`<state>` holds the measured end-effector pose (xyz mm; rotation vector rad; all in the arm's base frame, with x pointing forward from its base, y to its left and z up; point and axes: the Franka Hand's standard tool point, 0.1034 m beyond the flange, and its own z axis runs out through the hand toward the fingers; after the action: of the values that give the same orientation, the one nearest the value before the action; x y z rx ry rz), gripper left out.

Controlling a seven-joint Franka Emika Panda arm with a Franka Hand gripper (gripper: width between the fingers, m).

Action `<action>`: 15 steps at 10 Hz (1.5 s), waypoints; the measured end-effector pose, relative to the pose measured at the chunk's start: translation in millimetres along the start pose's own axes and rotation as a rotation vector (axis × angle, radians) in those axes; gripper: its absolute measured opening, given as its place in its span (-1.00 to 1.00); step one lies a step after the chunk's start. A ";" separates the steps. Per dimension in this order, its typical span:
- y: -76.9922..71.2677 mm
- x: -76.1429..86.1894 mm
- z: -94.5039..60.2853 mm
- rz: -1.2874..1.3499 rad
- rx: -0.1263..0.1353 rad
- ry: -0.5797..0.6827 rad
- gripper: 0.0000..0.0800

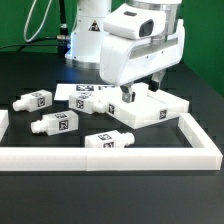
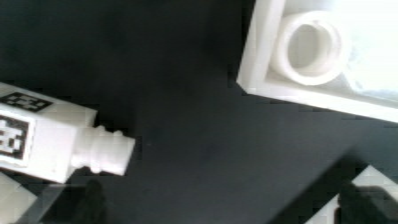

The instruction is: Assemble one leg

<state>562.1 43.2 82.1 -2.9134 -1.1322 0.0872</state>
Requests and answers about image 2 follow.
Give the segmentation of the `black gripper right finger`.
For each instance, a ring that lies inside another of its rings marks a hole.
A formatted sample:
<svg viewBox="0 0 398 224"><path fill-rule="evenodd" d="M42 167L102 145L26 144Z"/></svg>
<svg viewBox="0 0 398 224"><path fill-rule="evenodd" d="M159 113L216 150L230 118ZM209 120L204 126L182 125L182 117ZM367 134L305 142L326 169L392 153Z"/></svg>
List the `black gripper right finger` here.
<svg viewBox="0 0 398 224"><path fill-rule="evenodd" d="M398 224L398 183L367 166L307 224Z"/></svg>

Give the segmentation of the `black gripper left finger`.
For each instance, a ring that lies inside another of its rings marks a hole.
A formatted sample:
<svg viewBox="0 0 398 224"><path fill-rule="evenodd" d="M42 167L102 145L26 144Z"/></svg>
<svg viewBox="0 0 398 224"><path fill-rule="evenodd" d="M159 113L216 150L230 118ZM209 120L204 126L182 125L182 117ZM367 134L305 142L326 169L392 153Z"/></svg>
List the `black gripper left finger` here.
<svg viewBox="0 0 398 224"><path fill-rule="evenodd" d="M95 180L51 184L15 224L106 224L106 198Z"/></svg>

